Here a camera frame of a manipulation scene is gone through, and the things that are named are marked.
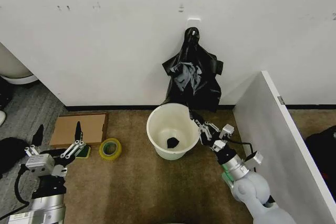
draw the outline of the yellow tape roll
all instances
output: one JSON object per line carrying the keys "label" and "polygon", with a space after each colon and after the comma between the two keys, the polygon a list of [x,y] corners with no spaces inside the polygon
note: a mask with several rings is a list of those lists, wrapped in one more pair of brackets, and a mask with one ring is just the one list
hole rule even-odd
{"label": "yellow tape roll", "polygon": [[104,159],[115,160],[121,154],[120,142],[115,138],[106,139],[99,147],[99,154]]}

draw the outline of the brown carpet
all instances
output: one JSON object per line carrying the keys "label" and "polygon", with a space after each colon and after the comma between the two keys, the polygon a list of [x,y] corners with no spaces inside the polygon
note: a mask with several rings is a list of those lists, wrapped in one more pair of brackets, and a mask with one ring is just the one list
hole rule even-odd
{"label": "brown carpet", "polygon": [[336,125],[336,110],[289,110],[303,139]]}
{"label": "brown carpet", "polygon": [[[150,113],[112,111],[107,136],[121,142],[121,156],[105,161],[94,147],[88,159],[69,166],[66,222],[252,223],[245,205],[222,181],[222,168],[210,149],[198,143],[176,161],[156,154],[146,134]],[[201,114],[217,126],[236,127],[232,111]],[[237,127],[233,139],[240,140]],[[244,157],[240,145],[231,147]]]}

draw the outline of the cardboard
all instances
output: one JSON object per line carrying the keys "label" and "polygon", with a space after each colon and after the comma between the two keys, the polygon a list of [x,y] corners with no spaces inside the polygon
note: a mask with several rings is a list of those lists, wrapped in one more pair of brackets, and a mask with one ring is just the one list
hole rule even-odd
{"label": "cardboard", "polygon": [[57,118],[49,145],[68,147],[75,141],[77,122],[80,121],[83,141],[88,145],[100,145],[106,139],[108,114],[65,115]]}

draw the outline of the bucket rim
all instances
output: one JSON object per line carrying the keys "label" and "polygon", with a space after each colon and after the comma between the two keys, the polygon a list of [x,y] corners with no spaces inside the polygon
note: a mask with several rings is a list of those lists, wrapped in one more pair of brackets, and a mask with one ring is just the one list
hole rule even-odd
{"label": "bucket rim", "polygon": [[155,110],[152,111],[152,113],[149,115],[148,119],[147,119],[147,124],[146,124],[146,131],[147,131],[147,136],[149,138],[149,140],[151,141],[152,145],[154,145],[155,148],[161,150],[162,152],[165,152],[165,153],[168,153],[168,154],[182,154],[182,153],[186,153],[187,151],[190,151],[198,142],[198,140],[200,139],[199,137],[192,143],[192,145],[190,145],[188,148],[186,149],[183,149],[181,151],[168,151],[160,146],[158,146],[154,140],[151,138],[150,134],[149,134],[149,122],[150,122],[150,119],[152,118],[152,116],[154,115],[154,113],[159,110],[161,107],[163,106],[166,106],[166,105],[177,105],[177,106],[181,106],[181,107],[184,107],[184,108],[187,108],[189,109],[187,106],[183,105],[183,104],[180,104],[180,103],[166,103],[166,104],[163,104],[163,105],[160,105],[158,106]]}

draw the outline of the white bucket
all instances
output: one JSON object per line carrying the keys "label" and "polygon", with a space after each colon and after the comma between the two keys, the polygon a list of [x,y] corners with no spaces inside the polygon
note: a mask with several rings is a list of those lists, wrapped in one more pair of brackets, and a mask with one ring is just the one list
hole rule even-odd
{"label": "white bucket", "polygon": [[[147,120],[147,135],[156,152],[166,160],[182,157],[197,144],[198,126],[190,119],[188,107],[168,103],[157,107]],[[167,147],[167,139],[174,137],[179,144]]]}

